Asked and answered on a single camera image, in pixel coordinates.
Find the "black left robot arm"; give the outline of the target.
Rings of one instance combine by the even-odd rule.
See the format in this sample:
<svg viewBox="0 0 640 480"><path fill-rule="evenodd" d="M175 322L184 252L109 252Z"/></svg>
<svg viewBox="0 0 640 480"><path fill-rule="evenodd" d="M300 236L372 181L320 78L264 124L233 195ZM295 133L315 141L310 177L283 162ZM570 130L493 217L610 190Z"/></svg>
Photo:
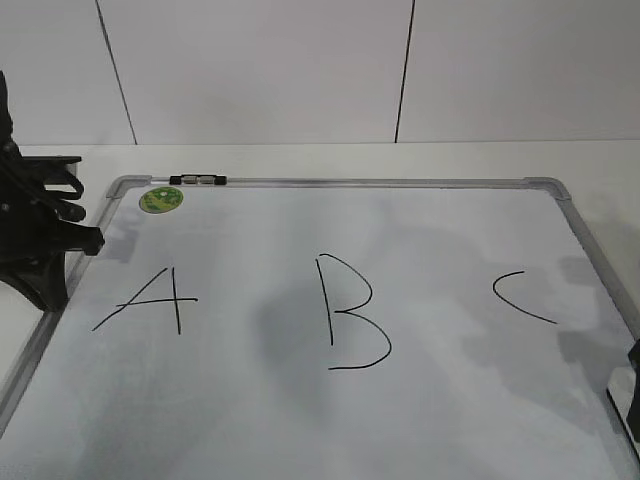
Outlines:
<svg viewBox="0 0 640 480"><path fill-rule="evenodd" d="M83 226L86 210L77 201L84 185L69 170L79 156L21 154L13 139L6 80L1 80L1 281L45 312L69 299L68 252L97 255L104 237Z"/></svg>

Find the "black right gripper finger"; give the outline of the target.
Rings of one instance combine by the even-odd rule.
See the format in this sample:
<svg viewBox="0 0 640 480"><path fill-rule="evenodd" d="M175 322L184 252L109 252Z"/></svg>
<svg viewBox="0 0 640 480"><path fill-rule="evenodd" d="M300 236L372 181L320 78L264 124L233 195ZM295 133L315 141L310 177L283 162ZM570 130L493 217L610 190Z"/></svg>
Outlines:
<svg viewBox="0 0 640 480"><path fill-rule="evenodd" d="M628 412L629 415L639 414L639 351L640 340L637 340L628 353L629 362L635 374L633 396Z"/></svg>

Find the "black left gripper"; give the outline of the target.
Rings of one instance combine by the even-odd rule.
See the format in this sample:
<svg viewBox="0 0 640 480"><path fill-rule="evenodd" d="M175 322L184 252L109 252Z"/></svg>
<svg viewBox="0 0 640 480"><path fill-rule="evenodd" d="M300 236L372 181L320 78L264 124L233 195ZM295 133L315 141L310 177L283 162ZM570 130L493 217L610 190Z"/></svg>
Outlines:
<svg viewBox="0 0 640 480"><path fill-rule="evenodd" d="M65 254L97 255L101 230L81 224L84 185L80 156L23 156L11 139L1 142L1 281L43 312L68 302Z"/></svg>

